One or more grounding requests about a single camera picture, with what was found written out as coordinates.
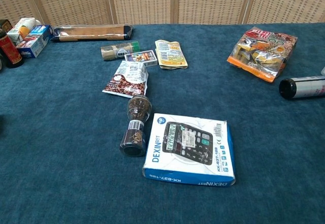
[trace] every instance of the calculator display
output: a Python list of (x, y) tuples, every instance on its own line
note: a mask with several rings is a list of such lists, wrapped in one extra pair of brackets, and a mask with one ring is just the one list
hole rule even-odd
[(195, 162), (211, 165), (213, 136), (211, 133), (188, 124), (168, 122), (162, 150)]

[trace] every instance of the table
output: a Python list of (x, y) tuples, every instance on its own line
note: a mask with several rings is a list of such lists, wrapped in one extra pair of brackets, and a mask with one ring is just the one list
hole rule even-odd
[[(121, 60), (100, 47), (49, 43), (0, 72), (0, 223), (324, 223), (325, 98), (288, 101), (281, 79), (320, 75), (325, 23), (259, 24), (298, 37), (282, 75), (265, 82), (227, 57), (253, 25), (136, 25), (142, 50), (178, 41), (188, 69), (149, 67), (153, 113), (227, 120), (236, 183), (149, 180), (119, 143), (127, 98), (102, 93)], [(146, 123), (147, 139), (152, 116)]]

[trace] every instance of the calculator button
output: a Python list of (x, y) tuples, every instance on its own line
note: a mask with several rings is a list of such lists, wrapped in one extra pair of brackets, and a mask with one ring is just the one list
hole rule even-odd
[(202, 139), (201, 142), (202, 142), (203, 144), (205, 144), (205, 145), (209, 145), (209, 144), (210, 144), (209, 141), (206, 140), (206, 139)]
[(202, 134), (202, 138), (209, 140), (210, 139), (210, 136), (207, 135), (207, 134)]

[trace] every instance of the woven screen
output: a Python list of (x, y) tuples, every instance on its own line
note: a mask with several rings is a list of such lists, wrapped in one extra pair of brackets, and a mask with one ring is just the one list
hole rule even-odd
[(105, 0), (40, 0), (51, 25), (109, 24)]
[(236, 24), (244, 0), (179, 0), (179, 23)]
[(170, 23), (171, 0), (114, 0), (118, 23)]
[(0, 0), (0, 19), (9, 19), (14, 26), (23, 17), (33, 17), (27, 0)]
[(254, 0), (248, 23), (320, 22), (325, 0)]

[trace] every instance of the glass spice jar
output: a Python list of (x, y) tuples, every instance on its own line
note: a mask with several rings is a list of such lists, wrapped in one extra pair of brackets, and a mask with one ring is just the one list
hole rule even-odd
[(151, 110), (151, 102), (144, 95), (136, 95), (129, 100), (127, 115), (130, 121), (120, 144), (120, 150), (125, 155), (137, 157), (144, 156), (146, 153), (147, 147), (143, 129)]

